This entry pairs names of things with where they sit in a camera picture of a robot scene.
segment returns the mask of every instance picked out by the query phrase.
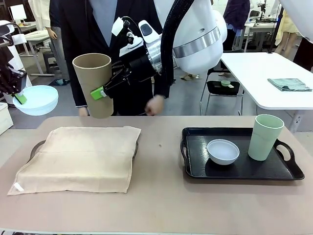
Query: white bowl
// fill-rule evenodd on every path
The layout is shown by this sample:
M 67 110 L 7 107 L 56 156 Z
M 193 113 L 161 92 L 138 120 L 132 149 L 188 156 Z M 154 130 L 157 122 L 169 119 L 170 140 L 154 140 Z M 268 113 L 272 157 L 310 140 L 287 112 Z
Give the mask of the white bowl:
M 239 157 L 239 148 L 227 140 L 213 140 L 207 145 L 210 159 L 219 165 L 229 165 Z
M 26 97 L 25 104 L 20 104 L 13 98 L 13 104 L 23 113 L 31 116 L 40 116 L 50 113 L 58 104 L 58 91 L 50 86 L 32 86 L 22 91 Z

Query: beige cup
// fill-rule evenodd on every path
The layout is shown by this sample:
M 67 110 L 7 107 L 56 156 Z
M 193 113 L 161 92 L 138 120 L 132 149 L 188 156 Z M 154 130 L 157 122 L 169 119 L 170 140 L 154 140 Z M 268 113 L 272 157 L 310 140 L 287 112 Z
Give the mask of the beige cup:
M 113 100 L 108 96 L 94 100 L 90 94 L 105 85 L 112 76 L 111 58 L 104 54 L 91 53 L 80 55 L 73 60 L 78 81 L 82 87 L 90 115 L 107 118 L 113 113 Z

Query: black suit jacket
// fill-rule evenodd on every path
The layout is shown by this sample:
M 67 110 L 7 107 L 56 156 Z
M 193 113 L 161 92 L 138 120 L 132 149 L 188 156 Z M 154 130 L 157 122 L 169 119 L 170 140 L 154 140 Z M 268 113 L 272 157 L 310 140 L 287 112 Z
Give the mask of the black suit jacket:
M 119 60 L 119 50 L 126 45 L 112 35 L 110 47 L 93 17 L 93 9 L 89 0 L 60 1 L 62 41 L 67 61 L 71 87 L 76 106 L 86 106 L 86 101 L 78 82 L 72 61 L 75 57 L 86 53 L 102 53 L 110 56 L 112 62 Z M 136 24 L 146 20 L 157 33 L 162 33 L 153 0 L 118 0 L 115 19 L 129 16 Z M 140 31 L 131 24 L 130 29 L 140 36 Z M 166 96 L 166 81 L 158 76 L 155 79 L 155 94 Z M 121 91 L 121 96 L 114 100 L 114 110 L 121 115 L 135 116 L 144 112 L 147 101 L 153 97 L 150 79 L 142 82 L 135 89 Z

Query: beige cloth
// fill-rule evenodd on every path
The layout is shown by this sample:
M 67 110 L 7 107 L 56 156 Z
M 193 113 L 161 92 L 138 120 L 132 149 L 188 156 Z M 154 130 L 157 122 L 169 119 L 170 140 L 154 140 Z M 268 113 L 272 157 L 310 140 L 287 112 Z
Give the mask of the beige cloth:
M 52 191 L 126 193 L 140 129 L 61 127 L 16 174 L 8 195 Z

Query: floor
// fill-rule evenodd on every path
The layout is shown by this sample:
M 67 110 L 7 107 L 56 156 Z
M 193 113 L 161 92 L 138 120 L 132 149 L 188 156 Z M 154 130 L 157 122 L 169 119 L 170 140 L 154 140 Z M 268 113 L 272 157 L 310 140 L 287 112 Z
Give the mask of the floor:
M 297 47 L 294 47 L 291 52 L 290 59 L 292 60 Z M 23 64 L 28 74 L 38 72 L 33 58 L 23 57 Z M 39 54 L 39 61 L 42 68 L 45 67 L 42 55 Z M 170 98 L 166 100 L 165 107 L 161 115 L 167 116 L 188 116 L 200 115 L 200 97 L 206 79 L 206 74 L 200 74 L 200 79 L 193 81 L 184 81 L 180 76 L 184 75 L 181 70 L 175 70 L 175 84 L 171 87 Z M 31 77 L 33 85 L 48 85 L 55 78 L 61 78 L 61 74 L 57 73 L 55 77 Z M 235 80 L 233 77 L 218 76 L 212 74 L 210 80 Z M 53 116 L 77 116 L 78 111 L 75 108 L 74 100 L 72 98 L 70 85 L 64 87 L 56 87 L 59 92 L 59 103 L 57 107 L 49 114 L 44 116 L 32 117 L 23 114 L 16 108 L 9 108 L 12 116 L 14 126 L 12 129 L 36 129 L 46 118 Z M 207 90 L 204 94 L 203 108 L 205 109 L 207 101 Z M 232 115 L 235 104 L 235 98 L 231 97 L 212 97 L 207 115 Z M 269 111 L 257 108 L 255 103 L 248 94 L 244 96 L 244 115 L 256 114 L 273 114 L 280 117 L 285 125 L 288 126 L 291 122 L 292 111 L 289 113 L 285 111 Z M 302 120 L 298 129 L 299 132 L 313 131 L 313 111 L 307 111 L 306 117 Z

